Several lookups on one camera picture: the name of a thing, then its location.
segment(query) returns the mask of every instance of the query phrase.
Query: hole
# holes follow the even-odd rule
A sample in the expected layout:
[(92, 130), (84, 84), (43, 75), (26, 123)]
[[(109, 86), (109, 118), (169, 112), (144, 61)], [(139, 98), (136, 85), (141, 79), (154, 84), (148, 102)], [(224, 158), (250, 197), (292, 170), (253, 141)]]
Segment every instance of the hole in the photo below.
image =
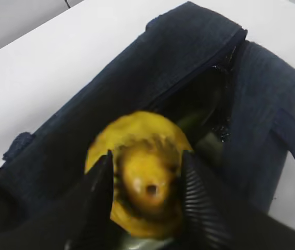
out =
[(146, 187), (146, 192), (152, 196), (157, 194), (157, 186), (156, 185), (148, 185)]

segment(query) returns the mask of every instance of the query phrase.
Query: fabric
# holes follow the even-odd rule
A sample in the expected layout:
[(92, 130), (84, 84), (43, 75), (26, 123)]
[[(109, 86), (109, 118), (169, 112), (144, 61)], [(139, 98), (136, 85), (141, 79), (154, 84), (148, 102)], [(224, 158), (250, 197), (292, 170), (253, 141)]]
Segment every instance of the fabric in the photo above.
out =
[(239, 25), (193, 3), (159, 16), (147, 27), (0, 171), (0, 186), (17, 199), (27, 218), (81, 179), (87, 149), (108, 123), (148, 109), (202, 67), (217, 63), (246, 35)]
[(230, 141), (219, 175), (255, 207), (268, 211), (287, 156), (270, 133), (277, 110), (295, 117), (295, 69), (265, 48), (245, 42), (234, 66)]

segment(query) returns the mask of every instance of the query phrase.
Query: white table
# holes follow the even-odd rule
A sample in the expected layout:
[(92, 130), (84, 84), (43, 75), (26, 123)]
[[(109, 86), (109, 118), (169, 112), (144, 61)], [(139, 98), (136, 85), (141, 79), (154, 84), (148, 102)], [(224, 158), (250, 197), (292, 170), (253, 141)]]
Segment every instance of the white table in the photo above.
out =
[[(295, 67), (295, 5), (286, 0), (196, 0), (249, 30), (248, 39)], [(184, 0), (85, 0), (0, 50), (0, 164), (128, 46)], [(288, 157), (270, 214), (295, 228), (295, 162)]]

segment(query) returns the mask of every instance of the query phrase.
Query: zipper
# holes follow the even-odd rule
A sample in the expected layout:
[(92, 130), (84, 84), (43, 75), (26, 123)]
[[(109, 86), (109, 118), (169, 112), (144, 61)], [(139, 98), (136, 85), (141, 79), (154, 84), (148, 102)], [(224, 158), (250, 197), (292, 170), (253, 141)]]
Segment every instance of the zipper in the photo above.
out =
[(218, 62), (221, 59), (223, 59), (223, 57), (225, 57), (228, 53), (232, 52), (232, 50), (234, 50), (239, 43), (245, 40), (246, 35), (247, 35), (247, 30), (240, 29), (239, 31), (237, 31), (237, 33), (230, 39), (230, 41), (221, 50), (219, 50), (212, 58), (210, 58), (208, 61), (203, 63), (201, 66), (198, 66), (191, 73), (189, 73), (187, 76), (182, 78), (179, 82), (175, 83), (172, 87), (170, 87), (164, 93), (160, 94), (157, 98), (151, 101), (145, 107), (145, 109), (147, 110), (155, 109), (163, 101), (168, 99), (171, 95), (179, 91), (182, 87), (186, 86), (188, 82), (193, 80), (199, 74), (203, 73), (208, 68), (218, 64)]

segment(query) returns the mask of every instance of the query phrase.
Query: yellow object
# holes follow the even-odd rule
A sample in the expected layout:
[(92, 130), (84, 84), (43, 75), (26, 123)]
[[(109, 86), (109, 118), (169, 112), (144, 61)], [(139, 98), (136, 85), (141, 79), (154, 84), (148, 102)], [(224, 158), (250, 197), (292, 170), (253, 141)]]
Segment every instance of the yellow object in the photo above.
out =
[(85, 172), (113, 152), (111, 219), (132, 236), (164, 239), (181, 225), (177, 197), (182, 152), (192, 151), (185, 134), (167, 118), (139, 111), (109, 124), (88, 151)]

